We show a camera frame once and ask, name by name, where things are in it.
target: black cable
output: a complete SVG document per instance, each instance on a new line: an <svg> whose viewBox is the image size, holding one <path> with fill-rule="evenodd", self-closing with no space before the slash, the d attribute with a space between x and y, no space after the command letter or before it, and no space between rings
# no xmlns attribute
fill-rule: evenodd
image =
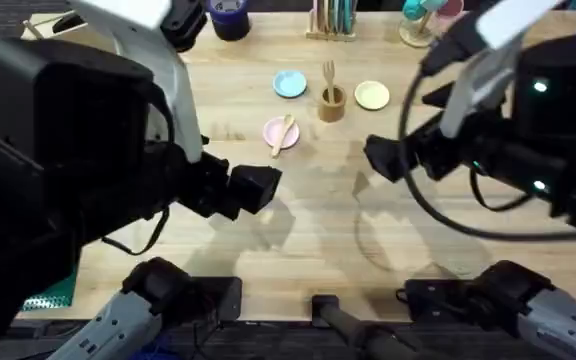
<svg viewBox="0 0 576 360"><path fill-rule="evenodd" d="M150 239L148 240L148 243L139 252L134 252L131 248L127 247L126 245L120 243L117 240L113 240L109 237L106 237L106 236L101 238L101 242L108 244L110 246L116 247L117 249L125 252L126 254L132 255L132 256L143 255L144 253L146 253L146 251L150 250L155 245L155 243L159 239L159 235L161 235L161 232L164 230L164 226L166 225L166 222L168 221L169 217L170 217L170 209L166 207L161 212L161 218L157 222L157 226L155 226L155 230L152 232L152 235L150 235Z"/></svg>
<svg viewBox="0 0 576 360"><path fill-rule="evenodd" d="M137 85L135 87L135 90L139 94L141 94L141 96L143 96L146 101L148 101L150 104L152 104L159 111L159 113L161 113L161 115L166 120L166 128L168 131L168 140L166 142L167 143L166 150L164 152L164 155L162 156L163 165L161 167L162 172L163 172L162 176L165 179L167 177L166 170L168 168L168 163L169 163L168 160L169 160L169 157L171 154L171 150L172 150L173 146L176 146L175 145L175 123L173 121L172 113L170 112L170 109L168 108L168 104L166 103L166 96L165 96L163 90L161 90L161 88L159 86L157 86L156 84L150 83L150 82L140 84L140 85ZM159 236L161 235L161 232L164 230L164 226L166 226L166 222L168 221L169 217L170 217L170 208L165 207L161 212L161 218L159 219L159 222L157 222L157 225L155 226L155 230L152 232L152 235L150 235L150 239L148 240L148 243L139 252L134 252L132 249L130 249L126 245L120 243L117 240L113 240L109 237L106 237L106 236L102 237L101 241L103 243L110 245L110 246L116 247L117 249L125 252L126 254L129 254L132 256L143 255L148 250L150 250L155 245L155 243L157 243L157 240L159 240Z"/></svg>
<svg viewBox="0 0 576 360"><path fill-rule="evenodd" d="M194 360L195 356L197 356L197 354L201 355L206 360L212 360L212 358L210 358L208 355L206 355L206 353L203 350L203 347L204 347L204 345L206 345L206 342L208 342L208 340L210 340L210 338L220 328L221 328L221 324L217 323L215 325L215 327L213 327L212 330L210 330L208 332L208 334L206 334L206 336L200 342L198 342L197 341L197 323L193 324L192 338L193 338L194 351L193 351L192 355L190 356L190 360Z"/></svg>
<svg viewBox="0 0 576 360"><path fill-rule="evenodd" d="M513 240L513 241L556 241L556 240L576 240L576 231L572 232L556 232L556 233L542 233L542 234L510 234L510 233L500 233L493 231L486 231L481 229L472 228L460 224L449 217L441 214L437 211L426 198L423 196L415 179L412 177L412 172L410 171L410 164L408 162L408 149L405 146L405 142L402 140L406 137L406 127L408 125L408 119L410 117L410 110L412 108L413 100L417 94L417 90L421 86L421 83L425 75L421 71L418 71L415 78L408 88L406 97L403 103L403 108L401 109L401 115L399 119L399 129L398 129L398 139L400 141L399 145L399 162L402 167L402 172L404 174L404 180L408 186L410 194L415 199L417 204L421 206L422 209L428 215L438 222L448 226L449 228L464 233L470 236L476 236L479 238L489 239L489 240Z"/></svg>
<svg viewBox="0 0 576 360"><path fill-rule="evenodd" d="M477 200L479 205L483 206L484 208L490 211L504 212L514 210L520 206L525 205L530 200L534 199L533 195L524 194L507 204L490 206L486 203L486 200L484 199L484 196L481 193L481 190L479 189L479 181L477 180L477 178L478 178L477 172L474 169L470 169L470 189L472 190L472 195L475 197L475 200Z"/></svg>

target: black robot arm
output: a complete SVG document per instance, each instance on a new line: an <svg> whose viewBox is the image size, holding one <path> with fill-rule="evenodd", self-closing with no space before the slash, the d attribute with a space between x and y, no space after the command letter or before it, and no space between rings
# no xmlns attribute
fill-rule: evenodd
<svg viewBox="0 0 576 360"><path fill-rule="evenodd" d="M162 212L145 251L173 202L235 220L272 200L279 170L229 174L208 153L188 163L172 136L145 140L150 104L170 120L138 63L72 43L0 41L0 335L92 241Z"/></svg>

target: wooden fork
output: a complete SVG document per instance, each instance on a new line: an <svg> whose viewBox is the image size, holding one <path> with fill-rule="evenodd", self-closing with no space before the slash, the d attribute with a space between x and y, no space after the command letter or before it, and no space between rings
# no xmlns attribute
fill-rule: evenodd
<svg viewBox="0 0 576 360"><path fill-rule="evenodd" d="M323 71L326 83L328 83L328 103L335 105L335 85L333 83L335 79L335 62L333 60L324 62Z"/></svg>

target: wooden tabletop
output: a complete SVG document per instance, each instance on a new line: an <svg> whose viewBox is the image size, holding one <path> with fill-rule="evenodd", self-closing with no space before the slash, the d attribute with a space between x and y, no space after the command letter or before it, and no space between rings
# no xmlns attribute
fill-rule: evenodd
<svg viewBox="0 0 576 360"><path fill-rule="evenodd" d="M251 20L251 33L235 43L220 41L206 26L197 45L182 57L189 64L202 132L212 140L206 150L232 164L283 170L275 200L258 216L242 213L236 222L221 216L205 220L175 205L157 245L138 258L101 243L89 245L74 306L24 317L89 318L137 263L154 256L191 275L242 278L242 319L307 319L312 295L334 293L344 309L363 319L407 320L406 308L394 298L407 279L468 279L502 259L538 271L576 296L576 241L513 243L461 235L427 216L403 183L390 184L371 170L362 152L366 136L395 137L400 104L424 55L397 38L400 13L359 14L354 43L306 40L304 13L251 14ZM575 31L576 12L551 13L526 42ZM364 80L383 82L391 93L388 107L368 112L349 101L343 120L320 121L315 99L324 87L321 64L329 59L336 62L337 84L349 94ZM275 95L273 76L285 69L306 75L304 96L286 100ZM448 69L423 89L454 79L457 71L458 66ZM435 112L417 100L413 122L420 124ZM272 160L261 130L268 119L286 113L297 118L301 140ZM432 203L458 221L506 232L567 228L548 219L548 208L540 202L507 214L482 209L465 171L441 183L416 174ZM482 187L493 203L517 194L490 181L482 181ZM140 221L112 237L140 248L154 225Z"/></svg>

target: wooden cup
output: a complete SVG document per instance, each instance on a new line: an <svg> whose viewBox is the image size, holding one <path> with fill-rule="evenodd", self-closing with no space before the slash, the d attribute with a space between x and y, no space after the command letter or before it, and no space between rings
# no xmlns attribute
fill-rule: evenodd
<svg viewBox="0 0 576 360"><path fill-rule="evenodd" d="M344 117L346 109L346 92L344 89L334 85L335 102L328 101L328 88L325 88L319 96L319 118L322 121L332 123Z"/></svg>

